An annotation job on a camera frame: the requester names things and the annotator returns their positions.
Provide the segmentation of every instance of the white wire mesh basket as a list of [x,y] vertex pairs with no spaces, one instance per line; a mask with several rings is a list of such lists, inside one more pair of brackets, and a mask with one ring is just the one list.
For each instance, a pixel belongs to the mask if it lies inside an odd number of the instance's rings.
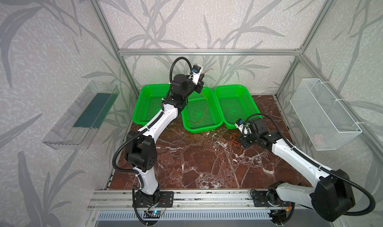
[[302,79],[290,103],[317,150],[336,150],[362,132],[320,79]]

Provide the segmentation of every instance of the green mesh basket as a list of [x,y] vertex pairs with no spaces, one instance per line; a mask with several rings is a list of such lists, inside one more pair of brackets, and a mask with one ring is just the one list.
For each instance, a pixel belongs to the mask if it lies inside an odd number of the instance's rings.
[[170,88],[169,84],[150,84],[141,89],[136,108],[133,112],[133,122],[146,125],[161,109],[160,103]]
[[253,98],[242,85],[217,86],[214,95],[219,102],[223,122],[228,129],[235,129],[238,119],[245,121],[250,115],[259,113]]
[[182,111],[182,122],[186,130],[191,133],[199,133],[214,130],[223,123],[219,110],[218,101],[212,89],[204,87],[203,95],[193,92],[189,96],[189,102]]

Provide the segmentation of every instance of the wall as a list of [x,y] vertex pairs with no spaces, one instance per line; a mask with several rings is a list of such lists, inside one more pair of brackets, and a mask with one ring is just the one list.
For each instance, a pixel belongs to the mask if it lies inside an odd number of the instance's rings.
[[[383,102],[381,100],[383,62],[383,0],[337,0],[318,33],[304,53],[332,86],[363,118],[382,140]],[[358,136],[337,150],[317,151],[290,105],[302,78],[315,78],[300,63],[290,78],[279,101],[291,124],[299,146],[317,161],[333,169],[341,168],[350,179],[370,191],[376,208],[360,217],[344,216],[350,227],[377,227],[383,221],[383,165],[369,146]],[[361,210],[368,200],[354,189]]]
[[[99,0],[119,48],[299,48],[325,0]],[[125,57],[139,88],[167,83],[169,56]],[[274,94],[292,57],[194,56],[211,88]]]
[[383,0],[338,0],[305,55],[383,142]]
[[[204,86],[241,84],[252,95],[276,93],[293,56],[186,56],[190,63],[208,71]],[[125,59],[137,88],[148,84],[168,83],[169,69],[177,56],[131,56]],[[188,73],[189,66],[179,61],[173,74]]]
[[[78,226],[131,119],[131,87],[87,0],[0,5],[0,226]],[[91,80],[120,95],[89,149],[43,144]]]

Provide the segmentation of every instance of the metal corner post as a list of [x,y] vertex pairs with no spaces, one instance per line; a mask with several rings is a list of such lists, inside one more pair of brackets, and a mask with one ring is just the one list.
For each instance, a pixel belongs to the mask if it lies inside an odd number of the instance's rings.
[[[318,71],[314,64],[305,55],[300,55],[299,60],[301,60],[301,62],[306,66],[307,70],[310,71],[316,78],[319,78],[322,81],[327,81],[323,74],[320,71]],[[355,121],[359,122],[359,126],[362,129],[362,133],[360,136],[363,138],[364,142],[368,145],[371,151],[374,154],[376,154],[376,156],[383,163],[383,148],[379,139],[375,136],[375,134],[373,134],[370,128],[366,124],[364,124],[363,120],[352,109],[348,102],[344,100],[344,98],[336,91],[336,89],[329,82],[325,82],[325,85],[336,96],[336,98],[339,99],[342,106],[351,115],[351,117]]]
[[96,16],[97,16],[101,26],[104,29],[105,34],[108,37],[109,43],[112,46],[113,52],[115,53],[115,55],[117,57],[117,61],[119,62],[120,66],[122,68],[122,71],[126,75],[127,80],[129,81],[129,84],[132,86],[135,96],[138,97],[139,91],[137,89],[137,86],[135,85],[135,83],[133,81],[133,78],[132,78],[132,76],[131,76],[128,68],[127,68],[125,60],[122,58],[122,56],[118,52],[118,47],[117,47],[116,41],[112,35],[112,32],[110,31],[110,28],[108,26],[107,21],[106,21],[104,15],[102,13],[102,10],[101,10],[100,4],[98,3],[98,0],[89,0],[89,1],[92,5],[93,10],[96,13]]
[[120,49],[125,55],[249,55],[296,56],[298,49]]
[[307,34],[306,38],[304,39],[303,44],[300,47],[299,54],[294,58],[294,61],[291,63],[289,70],[287,71],[284,79],[282,80],[282,83],[280,84],[278,90],[276,91],[276,97],[278,97],[284,87],[287,85],[287,82],[289,81],[290,77],[294,73],[295,68],[298,64],[298,59],[301,54],[304,53],[304,51],[308,48],[309,44],[313,40],[315,33],[317,33],[319,27],[321,26],[324,18],[328,15],[329,11],[331,10],[332,6],[336,0],[326,0],[322,6],[322,9],[319,11],[318,16],[316,17],[313,25],[311,26],[309,33]]

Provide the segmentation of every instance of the cable tie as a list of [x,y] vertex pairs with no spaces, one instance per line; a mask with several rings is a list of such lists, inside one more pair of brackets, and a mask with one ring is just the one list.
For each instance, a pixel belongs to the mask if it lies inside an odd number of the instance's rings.
[[322,170],[321,170],[321,167],[323,167],[323,165],[319,164],[319,166],[318,166],[318,170],[319,170],[319,171],[322,171]]

